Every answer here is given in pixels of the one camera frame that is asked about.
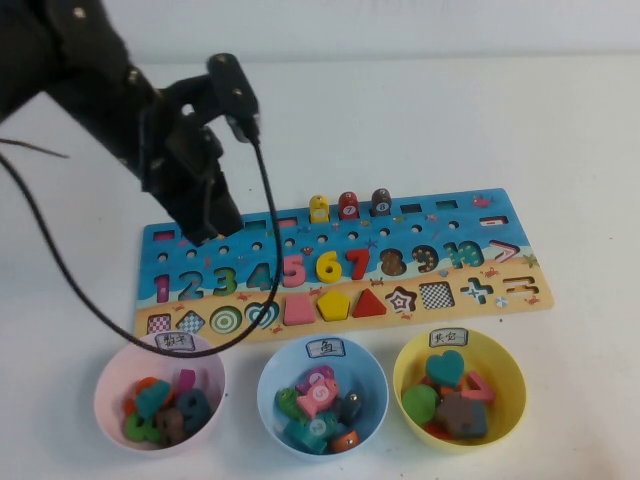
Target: number puzzle board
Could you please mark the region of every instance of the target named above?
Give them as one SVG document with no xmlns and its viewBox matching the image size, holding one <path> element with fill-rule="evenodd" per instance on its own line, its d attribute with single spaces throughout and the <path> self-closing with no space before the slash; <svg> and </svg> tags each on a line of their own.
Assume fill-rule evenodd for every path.
<svg viewBox="0 0 640 480">
<path fill-rule="evenodd" d="M 285 263 L 292 262 L 287 257 L 298 256 L 293 263 L 304 266 L 306 279 L 295 288 L 280 285 L 277 305 L 248 341 L 553 306 L 549 286 L 504 190 L 395 198 L 388 216 L 372 217 L 370 208 L 371 202 L 361 202 L 358 219 L 341 221 L 338 206 L 331 205 L 325 223 L 310 223 L 309 208 L 278 212 Z M 174 223 L 145 228 L 136 336 L 182 330 L 219 345 L 249 326 L 267 299 L 276 253 L 269 214 L 243 218 L 243 230 L 199 248 L 184 239 Z M 361 250 L 359 261 L 366 261 L 361 280 L 352 280 L 356 262 L 346 258 L 351 250 Z M 316 264 L 331 251 L 342 273 L 337 282 L 326 284 L 318 280 Z M 365 289 L 385 306 L 385 314 L 353 317 Z M 339 292 L 339 298 L 349 301 L 347 319 L 323 319 L 317 302 L 328 292 Z M 313 323 L 284 325 L 287 297 L 295 293 L 308 296 Z"/>
</svg>

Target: yellow number 6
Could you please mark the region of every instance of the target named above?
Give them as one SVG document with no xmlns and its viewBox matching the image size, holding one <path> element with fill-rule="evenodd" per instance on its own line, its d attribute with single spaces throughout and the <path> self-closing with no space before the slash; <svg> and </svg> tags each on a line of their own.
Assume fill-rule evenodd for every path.
<svg viewBox="0 0 640 480">
<path fill-rule="evenodd" d="M 335 283 L 342 277 L 342 265 L 335 251 L 323 253 L 316 262 L 316 275 L 322 283 Z"/>
</svg>

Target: yellow bowl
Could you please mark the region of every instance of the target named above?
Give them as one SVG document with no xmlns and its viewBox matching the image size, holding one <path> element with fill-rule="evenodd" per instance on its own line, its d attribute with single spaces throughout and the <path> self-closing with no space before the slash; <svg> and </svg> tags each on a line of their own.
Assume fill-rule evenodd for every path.
<svg viewBox="0 0 640 480">
<path fill-rule="evenodd" d="M 460 352 L 464 358 L 465 375 L 470 370 L 477 371 L 496 393 L 496 400 L 487 407 L 489 432 L 484 438 L 441 440 L 411 420 L 402 407 L 404 392 L 425 376 L 427 358 L 433 354 L 441 355 L 446 350 Z M 446 453 L 465 453 L 506 437 L 520 421 L 527 403 L 524 377 L 509 352 L 486 335 L 464 328 L 432 330 L 407 343 L 393 369 L 393 391 L 413 433 L 426 445 Z"/>
</svg>

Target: blue bowl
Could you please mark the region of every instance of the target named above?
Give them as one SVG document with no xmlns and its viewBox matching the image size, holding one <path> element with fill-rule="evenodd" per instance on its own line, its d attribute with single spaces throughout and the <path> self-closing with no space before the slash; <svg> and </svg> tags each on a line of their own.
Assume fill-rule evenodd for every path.
<svg viewBox="0 0 640 480">
<path fill-rule="evenodd" d="M 351 389 L 362 394 L 362 410 L 351 427 L 358 433 L 360 444 L 342 453 L 304 452 L 283 433 L 290 420 L 278 408 L 276 394 L 303 383 L 308 372 L 321 365 L 333 368 L 340 396 Z M 258 382 L 262 423 L 280 445 L 304 461 L 335 460 L 362 447 L 380 428 L 388 406 L 389 387 L 382 367 L 365 348 L 342 337 L 312 335 L 289 343 L 267 362 Z"/>
</svg>

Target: pink bowl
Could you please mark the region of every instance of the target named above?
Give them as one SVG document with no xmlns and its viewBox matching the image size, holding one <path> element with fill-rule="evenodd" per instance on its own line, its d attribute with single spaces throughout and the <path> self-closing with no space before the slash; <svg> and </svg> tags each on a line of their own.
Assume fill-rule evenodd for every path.
<svg viewBox="0 0 640 480">
<path fill-rule="evenodd" d="M 162 342 L 159 340 L 166 338 L 167 333 L 152 333 L 142 337 L 141 340 L 152 345 L 161 345 Z M 211 348 L 209 342 L 201 337 L 184 332 L 174 333 L 186 336 L 187 340 L 193 340 L 196 351 Z M 122 402 L 132 393 L 138 380 L 156 377 L 169 382 L 175 388 L 180 370 L 183 368 L 196 372 L 195 387 L 205 393 L 211 409 L 214 410 L 209 422 L 188 440 L 168 448 L 148 442 L 136 443 L 125 438 L 123 430 L 125 415 Z M 218 355 L 202 358 L 171 358 L 129 344 L 111 359 L 100 375 L 94 398 L 96 419 L 103 433 L 115 444 L 127 450 L 150 457 L 166 457 L 182 453 L 201 445 L 211 435 L 220 416 L 220 404 L 224 398 L 225 385 L 224 366 Z"/>
</svg>

